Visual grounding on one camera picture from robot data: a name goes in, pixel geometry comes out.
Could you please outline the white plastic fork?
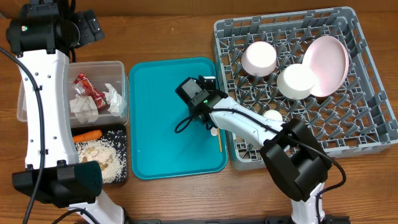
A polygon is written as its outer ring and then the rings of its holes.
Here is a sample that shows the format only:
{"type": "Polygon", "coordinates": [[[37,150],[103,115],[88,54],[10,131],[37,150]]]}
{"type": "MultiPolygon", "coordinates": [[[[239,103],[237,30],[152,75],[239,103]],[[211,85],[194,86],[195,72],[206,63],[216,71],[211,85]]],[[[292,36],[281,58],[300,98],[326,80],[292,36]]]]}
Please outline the white plastic fork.
{"type": "Polygon", "coordinates": [[[211,128],[211,135],[212,136],[217,136],[218,135],[218,129],[217,128],[211,128]]]}

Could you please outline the wooden chopstick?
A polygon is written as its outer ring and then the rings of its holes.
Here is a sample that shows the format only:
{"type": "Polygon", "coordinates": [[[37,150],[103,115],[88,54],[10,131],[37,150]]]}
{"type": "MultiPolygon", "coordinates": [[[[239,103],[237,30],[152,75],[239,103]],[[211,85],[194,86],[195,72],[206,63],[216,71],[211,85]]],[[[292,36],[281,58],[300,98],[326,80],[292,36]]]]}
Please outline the wooden chopstick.
{"type": "Polygon", "coordinates": [[[217,132],[218,132],[219,149],[220,149],[220,152],[222,153],[223,152],[223,147],[222,147],[222,142],[221,142],[221,131],[220,131],[219,128],[217,128],[217,132]]]}

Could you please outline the red snack wrapper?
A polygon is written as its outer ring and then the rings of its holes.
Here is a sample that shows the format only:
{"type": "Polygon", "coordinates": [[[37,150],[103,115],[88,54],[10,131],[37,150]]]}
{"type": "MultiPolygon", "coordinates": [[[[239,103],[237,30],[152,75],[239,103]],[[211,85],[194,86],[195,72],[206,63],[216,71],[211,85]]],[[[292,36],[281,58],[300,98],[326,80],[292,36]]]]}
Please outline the red snack wrapper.
{"type": "Polygon", "coordinates": [[[84,73],[80,73],[77,76],[73,82],[73,87],[79,95],[90,96],[99,110],[104,109],[108,105],[105,94],[99,92],[84,73]]]}

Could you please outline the bowl with nuts and crumbs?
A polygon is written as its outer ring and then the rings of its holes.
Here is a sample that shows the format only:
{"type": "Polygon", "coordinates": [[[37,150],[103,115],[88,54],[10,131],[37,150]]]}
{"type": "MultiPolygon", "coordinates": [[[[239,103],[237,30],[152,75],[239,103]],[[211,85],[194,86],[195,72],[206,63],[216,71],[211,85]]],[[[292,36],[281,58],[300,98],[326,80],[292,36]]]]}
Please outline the bowl with nuts and crumbs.
{"type": "Polygon", "coordinates": [[[276,68],[276,49],[267,42],[252,43],[243,53],[241,64],[250,75],[264,77],[271,74],[276,68]]]}

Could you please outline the white plastic cup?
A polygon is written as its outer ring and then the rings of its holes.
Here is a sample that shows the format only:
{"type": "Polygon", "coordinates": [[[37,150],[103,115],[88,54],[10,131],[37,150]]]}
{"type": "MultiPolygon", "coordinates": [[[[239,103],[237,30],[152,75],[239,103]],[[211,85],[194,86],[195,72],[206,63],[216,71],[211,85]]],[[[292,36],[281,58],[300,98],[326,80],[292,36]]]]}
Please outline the white plastic cup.
{"type": "Polygon", "coordinates": [[[267,110],[264,112],[263,117],[275,121],[283,121],[283,116],[276,110],[267,110]]]}

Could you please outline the white napkin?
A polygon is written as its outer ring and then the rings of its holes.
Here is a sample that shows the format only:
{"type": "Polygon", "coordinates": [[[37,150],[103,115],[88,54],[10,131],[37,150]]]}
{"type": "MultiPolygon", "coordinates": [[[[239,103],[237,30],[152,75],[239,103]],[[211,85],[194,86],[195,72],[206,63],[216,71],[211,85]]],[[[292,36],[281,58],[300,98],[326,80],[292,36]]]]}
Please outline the white napkin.
{"type": "Polygon", "coordinates": [[[96,103],[90,96],[75,95],[75,99],[70,100],[70,109],[81,124],[94,123],[98,119],[96,103]]]}
{"type": "Polygon", "coordinates": [[[108,104],[108,111],[116,115],[118,113],[122,112],[122,96],[117,92],[115,87],[113,87],[110,83],[105,83],[105,87],[108,89],[108,91],[104,91],[104,95],[106,98],[106,102],[108,104]]]}

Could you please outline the small white plate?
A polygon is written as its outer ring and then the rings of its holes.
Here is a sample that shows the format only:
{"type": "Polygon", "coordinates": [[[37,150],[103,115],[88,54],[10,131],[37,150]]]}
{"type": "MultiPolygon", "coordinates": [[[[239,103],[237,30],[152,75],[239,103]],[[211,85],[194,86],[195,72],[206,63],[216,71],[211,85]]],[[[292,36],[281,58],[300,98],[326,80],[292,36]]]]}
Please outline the small white plate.
{"type": "Polygon", "coordinates": [[[302,100],[311,95],[317,81],[318,77],[308,66],[295,63],[279,74],[277,87],[286,98],[302,100]]]}

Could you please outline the orange carrot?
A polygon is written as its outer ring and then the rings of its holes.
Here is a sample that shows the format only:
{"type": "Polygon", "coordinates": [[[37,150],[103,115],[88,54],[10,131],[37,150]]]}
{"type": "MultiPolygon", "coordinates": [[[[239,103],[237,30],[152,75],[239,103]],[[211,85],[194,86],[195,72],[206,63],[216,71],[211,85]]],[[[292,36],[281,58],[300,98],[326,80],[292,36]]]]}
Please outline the orange carrot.
{"type": "Polygon", "coordinates": [[[73,142],[78,143],[78,142],[85,142],[85,141],[93,141],[99,139],[103,135],[102,131],[100,129],[90,131],[84,134],[79,134],[77,136],[73,137],[73,142]]]}

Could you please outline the large white plate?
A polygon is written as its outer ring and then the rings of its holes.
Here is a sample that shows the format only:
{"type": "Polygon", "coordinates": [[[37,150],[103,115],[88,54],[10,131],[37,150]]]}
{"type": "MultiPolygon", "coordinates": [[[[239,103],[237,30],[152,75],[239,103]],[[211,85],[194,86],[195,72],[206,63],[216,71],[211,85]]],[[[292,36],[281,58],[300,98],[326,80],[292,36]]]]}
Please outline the large white plate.
{"type": "Polygon", "coordinates": [[[339,89],[348,74],[348,52],[337,38],[325,35],[310,44],[302,64],[315,74],[311,95],[326,97],[339,89]]]}

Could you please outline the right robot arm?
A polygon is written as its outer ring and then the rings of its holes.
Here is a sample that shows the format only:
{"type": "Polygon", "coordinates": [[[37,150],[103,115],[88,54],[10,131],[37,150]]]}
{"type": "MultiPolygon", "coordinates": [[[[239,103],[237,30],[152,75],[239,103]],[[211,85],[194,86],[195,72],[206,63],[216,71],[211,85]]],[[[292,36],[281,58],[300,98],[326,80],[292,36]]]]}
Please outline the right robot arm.
{"type": "Polygon", "coordinates": [[[189,117],[176,133],[193,120],[208,129],[229,131],[259,149],[278,188],[292,201],[289,223],[323,223],[320,192],[331,168],[330,159],[299,119],[288,122],[265,118],[217,89],[215,77],[187,78],[175,90],[188,106],[189,117]]]}

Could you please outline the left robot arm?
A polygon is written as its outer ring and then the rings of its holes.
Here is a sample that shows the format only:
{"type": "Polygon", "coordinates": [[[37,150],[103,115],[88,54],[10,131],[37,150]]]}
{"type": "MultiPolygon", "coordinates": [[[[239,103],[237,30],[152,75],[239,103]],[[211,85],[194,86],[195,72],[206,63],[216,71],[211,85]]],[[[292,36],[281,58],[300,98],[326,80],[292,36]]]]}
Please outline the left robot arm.
{"type": "Polygon", "coordinates": [[[104,38],[93,11],[71,0],[30,0],[6,31],[4,54],[19,67],[27,109],[25,169],[12,184],[31,202],[78,213],[88,223],[129,223],[103,190],[100,165],[81,163],[73,142],[67,76],[75,49],[104,38]]]}

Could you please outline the grey dishwasher rack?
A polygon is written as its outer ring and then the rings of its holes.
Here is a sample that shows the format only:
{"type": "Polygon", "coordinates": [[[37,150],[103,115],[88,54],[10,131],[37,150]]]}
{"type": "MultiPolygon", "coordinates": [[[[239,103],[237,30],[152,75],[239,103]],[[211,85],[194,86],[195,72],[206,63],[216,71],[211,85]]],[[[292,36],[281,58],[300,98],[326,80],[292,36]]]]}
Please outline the grey dishwasher rack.
{"type": "Polygon", "coordinates": [[[222,19],[213,33],[220,88],[242,106],[259,114],[276,110],[284,121],[301,119],[335,158],[375,154],[397,143],[397,120],[352,8],[222,19]],[[302,62],[310,44],[324,35],[338,39],[348,51],[346,79],[325,98],[284,97],[277,87],[279,73],[302,62]],[[277,52],[276,68],[267,77],[250,76],[241,65],[243,52],[257,41],[272,44],[277,52]]]}

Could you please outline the clear plastic storage bin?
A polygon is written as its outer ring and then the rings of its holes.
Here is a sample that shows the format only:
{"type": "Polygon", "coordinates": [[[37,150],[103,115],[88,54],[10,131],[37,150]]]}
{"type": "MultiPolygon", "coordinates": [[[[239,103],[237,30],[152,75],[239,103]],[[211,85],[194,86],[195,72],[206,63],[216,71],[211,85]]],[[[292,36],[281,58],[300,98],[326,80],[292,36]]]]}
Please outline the clear plastic storage bin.
{"type": "Polygon", "coordinates": [[[105,124],[123,124],[129,121],[129,81],[125,74],[124,65],[120,61],[78,62],[71,63],[67,80],[67,96],[69,100],[75,98],[77,91],[72,87],[73,81],[80,74],[85,74],[93,86],[100,92],[107,92],[109,83],[123,99],[118,113],[110,113],[107,108],[98,112],[97,120],[92,122],[93,116],[86,120],[81,116],[70,113],[70,126],[73,128],[84,126],[99,126],[105,124]]]}

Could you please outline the teal serving tray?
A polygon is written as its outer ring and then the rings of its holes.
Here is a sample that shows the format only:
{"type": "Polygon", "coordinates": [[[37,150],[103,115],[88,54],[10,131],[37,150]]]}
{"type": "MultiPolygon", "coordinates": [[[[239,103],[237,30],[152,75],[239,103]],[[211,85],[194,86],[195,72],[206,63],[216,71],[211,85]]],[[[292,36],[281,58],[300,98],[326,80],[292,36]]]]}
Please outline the teal serving tray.
{"type": "Polygon", "coordinates": [[[181,133],[174,129],[189,115],[176,87],[188,77],[214,76],[205,57],[142,62],[129,72],[132,171],[143,180],[219,172],[228,162],[225,132],[218,135],[199,122],[181,133]]]}

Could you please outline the black plastic tray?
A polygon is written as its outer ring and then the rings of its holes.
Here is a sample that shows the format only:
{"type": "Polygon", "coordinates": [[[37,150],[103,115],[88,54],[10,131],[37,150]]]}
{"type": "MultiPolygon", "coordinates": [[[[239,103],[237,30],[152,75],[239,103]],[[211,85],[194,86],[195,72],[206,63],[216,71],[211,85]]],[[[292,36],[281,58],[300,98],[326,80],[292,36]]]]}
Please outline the black plastic tray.
{"type": "Polygon", "coordinates": [[[104,184],[121,184],[127,180],[127,131],[123,124],[73,128],[72,135],[100,130],[100,138],[77,142],[80,162],[96,161],[104,184]]]}

